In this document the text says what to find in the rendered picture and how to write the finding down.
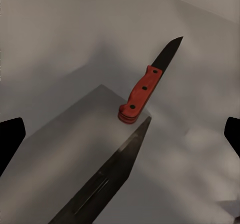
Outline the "parer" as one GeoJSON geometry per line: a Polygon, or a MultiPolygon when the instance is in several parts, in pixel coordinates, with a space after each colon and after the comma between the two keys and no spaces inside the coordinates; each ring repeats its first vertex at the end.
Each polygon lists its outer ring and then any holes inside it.
{"type": "Polygon", "coordinates": [[[183,37],[179,37],[169,42],[153,64],[147,66],[146,75],[133,88],[127,104],[119,107],[119,113],[124,118],[133,120],[138,116],[182,39],[183,37]]]}

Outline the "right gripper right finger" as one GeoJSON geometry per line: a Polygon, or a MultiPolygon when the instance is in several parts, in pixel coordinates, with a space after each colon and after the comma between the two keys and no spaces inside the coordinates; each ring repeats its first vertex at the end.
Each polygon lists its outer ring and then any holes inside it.
{"type": "Polygon", "coordinates": [[[240,157],[240,119],[228,117],[224,135],[240,157]]]}

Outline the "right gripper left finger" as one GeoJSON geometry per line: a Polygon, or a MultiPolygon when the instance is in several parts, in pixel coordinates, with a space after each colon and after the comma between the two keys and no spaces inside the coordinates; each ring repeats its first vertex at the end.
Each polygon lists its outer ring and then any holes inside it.
{"type": "Polygon", "coordinates": [[[21,117],[0,123],[0,177],[25,136],[21,117]]]}

